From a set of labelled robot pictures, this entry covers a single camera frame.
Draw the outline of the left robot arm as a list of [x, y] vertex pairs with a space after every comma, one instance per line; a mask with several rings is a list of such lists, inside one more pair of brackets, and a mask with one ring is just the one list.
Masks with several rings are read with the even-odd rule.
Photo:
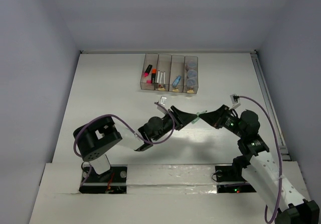
[[89, 123], [80, 126], [73, 132], [75, 154], [87, 162], [89, 170], [99, 181], [106, 181], [111, 175], [111, 166], [106, 156], [106, 152], [118, 144], [125, 134], [122, 134], [115, 124], [115, 120], [120, 121], [125, 126], [125, 131], [133, 134], [133, 138], [142, 143], [136, 151], [141, 152], [146, 149], [162, 144], [167, 141], [174, 131], [179, 131], [198, 116], [190, 114], [171, 106], [169, 109], [157, 104], [164, 116], [152, 117], [146, 124], [136, 132], [123, 119], [113, 114], [99, 116]]

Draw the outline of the blue utility knife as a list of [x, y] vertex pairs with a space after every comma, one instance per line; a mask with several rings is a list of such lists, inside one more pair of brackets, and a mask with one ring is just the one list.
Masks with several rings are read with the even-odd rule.
[[178, 76], [175, 78], [175, 80], [173, 81], [172, 87], [177, 87], [177, 85], [179, 84], [180, 80], [181, 80], [181, 76], [178, 75]]

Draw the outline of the red-capped white pen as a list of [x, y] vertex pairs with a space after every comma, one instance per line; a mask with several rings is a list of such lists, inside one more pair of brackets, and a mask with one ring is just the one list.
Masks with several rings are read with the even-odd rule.
[[163, 75], [164, 75], [163, 72], [159, 72], [159, 75], [158, 75], [158, 83], [159, 83], [159, 84], [162, 84], [162, 83], [163, 83]]

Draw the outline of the pink highlighter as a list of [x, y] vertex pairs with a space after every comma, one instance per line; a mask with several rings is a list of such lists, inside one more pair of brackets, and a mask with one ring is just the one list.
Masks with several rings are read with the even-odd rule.
[[152, 66], [151, 64], [149, 64], [149, 65], [147, 66], [145, 72], [143, 73], [143, 76], [144, 76], [144, 77], [148, 77], [149, 74], [150, 74], [150, 72], [151, 72], [151, 70], [152, 70], [152, 68], [153, 68], [153, 66]]

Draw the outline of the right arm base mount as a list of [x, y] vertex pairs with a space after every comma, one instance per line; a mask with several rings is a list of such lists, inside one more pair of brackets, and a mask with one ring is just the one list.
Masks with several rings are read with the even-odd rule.
[[215, 166], [212, 180], [216, 183], [218, 193], [254, 193], [249, 184], [232, 165]]

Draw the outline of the blue-capped white pen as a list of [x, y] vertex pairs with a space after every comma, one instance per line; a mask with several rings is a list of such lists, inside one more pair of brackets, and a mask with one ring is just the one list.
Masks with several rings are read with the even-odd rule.
[[160, 74], [161, 74], [161, 72], [158, 70], [157, 75], [156, 75], [156, 83], [159, 83]]

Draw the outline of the black-capped white pen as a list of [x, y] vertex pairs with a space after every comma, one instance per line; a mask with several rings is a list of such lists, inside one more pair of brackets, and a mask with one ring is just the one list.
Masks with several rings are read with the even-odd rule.
[[162, 84], [166, 84], [166, 72], [162, 72], [163, 78], [162, 78]]

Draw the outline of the paper clip jar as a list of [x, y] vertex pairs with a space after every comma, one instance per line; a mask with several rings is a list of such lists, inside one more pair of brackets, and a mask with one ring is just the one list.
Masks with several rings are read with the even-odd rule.
[[196, 78], [198, 76], [198, 72], [196, 70], [190, 69], [187, 71], [187, 78]]
[[187, 69], [195, 69], [195, 68], [197, 68], [197, 66], [198, 66], [198, 63], [196, 61], [188, 60], [186, 62], [186, 68]]
[[196, 78], [187, 78], [186, 86], [187, 87], [196, 87], [198, 85], [198, 81]]

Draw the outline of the orange highlighter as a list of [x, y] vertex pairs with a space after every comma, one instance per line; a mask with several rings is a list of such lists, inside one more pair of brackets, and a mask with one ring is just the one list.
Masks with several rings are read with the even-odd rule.
[[151, 73], [151, 82], [156, 83], [157, 70], [154, 68]]

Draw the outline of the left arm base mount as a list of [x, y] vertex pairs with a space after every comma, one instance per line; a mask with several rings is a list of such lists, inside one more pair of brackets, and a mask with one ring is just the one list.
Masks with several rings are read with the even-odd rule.
[[113, 165], [98, 175], [89, 164], [82, 163], [82, 179], [79, 192], [82, 194], [126, 194], [127, 166]]

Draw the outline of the green utility knife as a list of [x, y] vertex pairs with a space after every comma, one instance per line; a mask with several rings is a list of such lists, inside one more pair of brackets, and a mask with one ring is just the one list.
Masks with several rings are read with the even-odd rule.
[[191, 122], [191, 124], [195, 124], [197, 121], [199, 121], [199, 120], [200, 120], [199, 115], [205, 114], [206, 112], [207, 112], [206, 110], [205, 110], [205, 111], [202, 111], [202, 112], [197, 112], [197, 113], [196, 113], [197, 117]]

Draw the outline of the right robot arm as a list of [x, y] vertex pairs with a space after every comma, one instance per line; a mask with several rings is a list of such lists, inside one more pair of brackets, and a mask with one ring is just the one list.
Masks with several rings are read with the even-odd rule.
[[199, 117], [216, 129], [225, 128], [239, 137], [241, 156], [234, 158], [231, 172], [244, 179], [265, 202], [266, 223], [318, 223], [320, 208], [307, 200], [283, 173], [282, 160], [274, 160], [270, 149], [259, 135], [258, 115], [245, 110], [240, 116], [226, 105]]

